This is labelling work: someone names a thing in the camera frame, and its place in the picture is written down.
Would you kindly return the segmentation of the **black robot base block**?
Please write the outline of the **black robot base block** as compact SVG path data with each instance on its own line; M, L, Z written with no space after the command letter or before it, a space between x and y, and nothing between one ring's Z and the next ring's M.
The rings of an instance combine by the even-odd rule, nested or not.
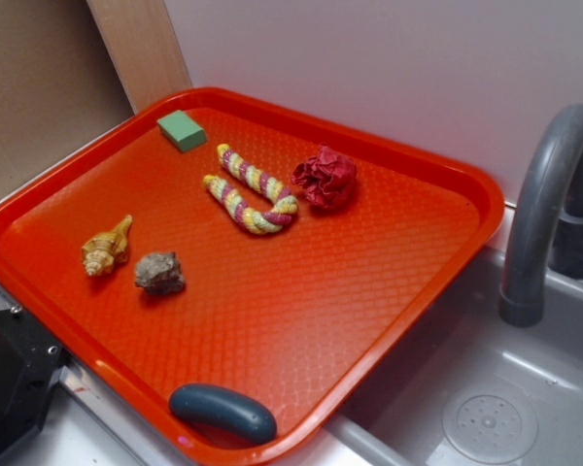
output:
M0 461L42 432L65 359L28 310L0 311Z

